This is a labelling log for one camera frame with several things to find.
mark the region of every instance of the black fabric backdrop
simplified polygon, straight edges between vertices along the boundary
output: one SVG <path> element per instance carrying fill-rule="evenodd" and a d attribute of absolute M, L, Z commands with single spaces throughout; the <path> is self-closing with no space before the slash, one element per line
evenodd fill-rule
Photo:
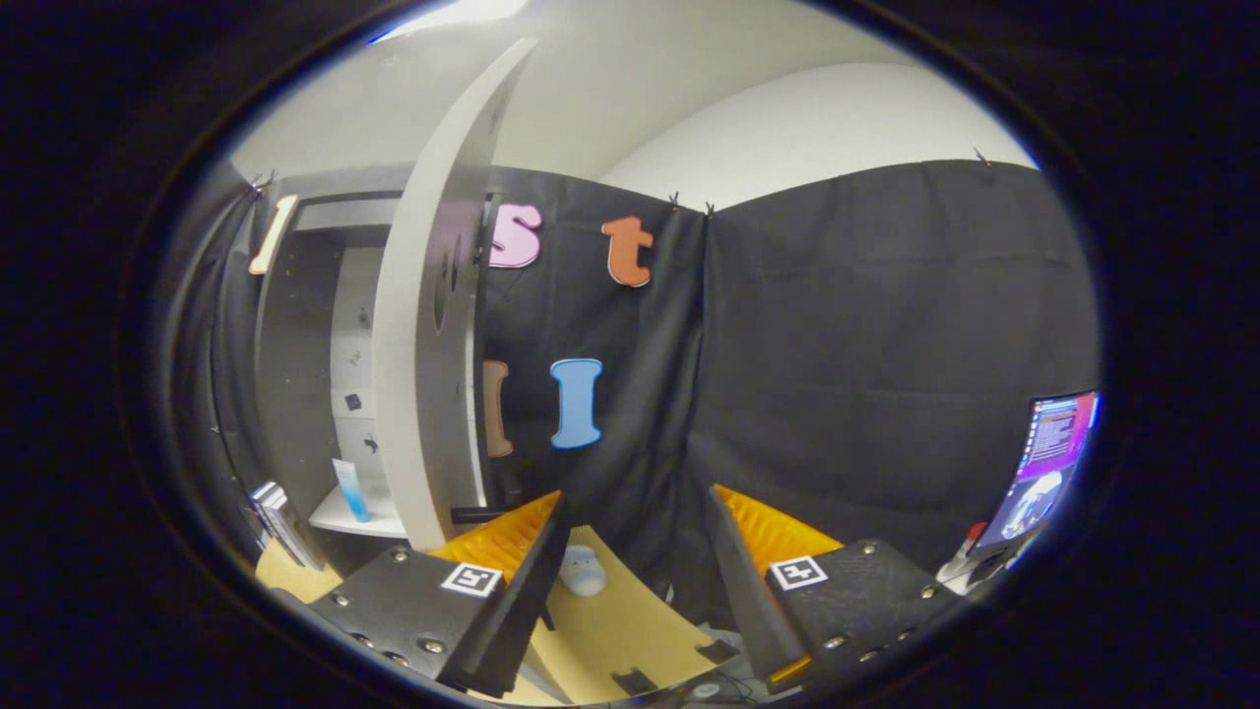
<path fill-rule="evenodd" d="M 669 201 L 562 175 L 495 169 L 504 203 L 542 212 L 542 251 L 523 268 L 488 268 L 485 359 L 508 365 L 501 388 L 514 452 L 491 461 L 515 476 L 527 499 L 564 490 L 573 524 L 588 524 L 659 593 L 670 549 L 689 525 L 680 501 L 680 457 L 701 345 L 704 217 Z M 640 249 L 651 268 L 641 287 L 609 275 L 600 227 L 635 215 L 654 234 Z M 602 436 L 556 450 L 558 360 L 604 364 L 595 383 Z"/>
<path fill-rule="evenodd" d="M 808 184 L 717 212 L 499 167 L 536 205 L 542 252 L 489 268 L 485 358 L 508 364 L 494 475 L 563 489 L 626 564 L 692 620 L 724 604 L 701 495 L 721 482 L 927 570 L 987 520 L 1029 400 L 1099 385 L 1079 227 L 1033 169 L 949 160 Z M 655 234 L 633 288 L 604 222 Z M 557 360 L 592 358 L 602 438 L 551 447 Z"/>
<path fill-rule="evenodd" d="M 246 253 L 256 246 L 260 201 L 229 164 L 208 169 L 165 256 L 169 269 L 183 276 L 151 301 L 159 322 L 152 403 L 174 423 L 174 474 L 226 523 L 234 550 L 249 559 L 258 555 L 262 528 L 249 511 L 247 486 L 257 485 L 262 471 L 252 389 L 258 286 Z"/>

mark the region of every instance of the foam letter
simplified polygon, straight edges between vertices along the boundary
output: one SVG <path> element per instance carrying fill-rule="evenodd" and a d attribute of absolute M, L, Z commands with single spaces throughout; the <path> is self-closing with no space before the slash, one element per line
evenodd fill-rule
<path fill-rule="evenodd" d="M 651 234 L 643 230 L 639 217 L 606 222 L 600 230 L 609 238 L 609 273 L 612 280 L 639 287 L 651 278 L 651 269 L 639 264 L 639 247 L 651 248 Z"/>
<path fill-rule="evenodd" d="M 530 229 L 543 225 L 542 212 L 529 204 L 500 204 L 494 219 L 490 243 L 490 267 L 519 268 L 538 257 L 542 248 L 538 234 Z"/>
<path fill-rule="evenodd" d="M 508 365 L 496 360 L 481 363 L 481 394 L 485 403 L 485 450 L 491 458 L 512 453 L 512 442 L 503 433 L 503 408 L 499 393 L 508 378 Z"/>
<path fill-rule="evenodd" d="M 552 365 L 559 383 L 559 431 L 552 437 L 556 448 L 581 448 L 600 441 L 595 428 L 595 379 L 604 372 L 598 360 L 561 360 Z"/>

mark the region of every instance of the monitor screen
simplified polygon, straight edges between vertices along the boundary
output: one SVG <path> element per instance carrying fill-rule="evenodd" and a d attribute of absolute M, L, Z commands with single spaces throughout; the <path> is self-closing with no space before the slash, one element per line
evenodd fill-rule
<path fill-rule="evenodd" d="M 1089 392 L 1032 403 L 1028 437 L 993 521 L 975 547 L 1011 542 L 1037 529 L 1050 515 L 1076 471 L 1090 431 L 1097 422 L 1097 393 Z"/>

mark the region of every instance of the black object on shelf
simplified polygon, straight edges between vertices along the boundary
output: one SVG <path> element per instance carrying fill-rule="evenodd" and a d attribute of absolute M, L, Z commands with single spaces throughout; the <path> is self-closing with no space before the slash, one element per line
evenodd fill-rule
<path fill-rule="evenodd" d="M 512 511 L 512 508 L 451 508 L 451 521 L 456 525 L 480 525 Z"/>

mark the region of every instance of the white curved panel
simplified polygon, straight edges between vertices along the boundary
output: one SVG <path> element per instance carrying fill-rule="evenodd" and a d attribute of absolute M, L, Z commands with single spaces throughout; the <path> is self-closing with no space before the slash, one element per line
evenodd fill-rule
<path fill-rule="evenodd" d="M 420 550 L 454 534 L 450 508 L 480 504 L 467 417 L 472 254 L 499 125 L 536 44 L 512 45 L 447 111 L 416 160 L 381 263 L 372 329 L 377 433 L 398 518 Z"/>

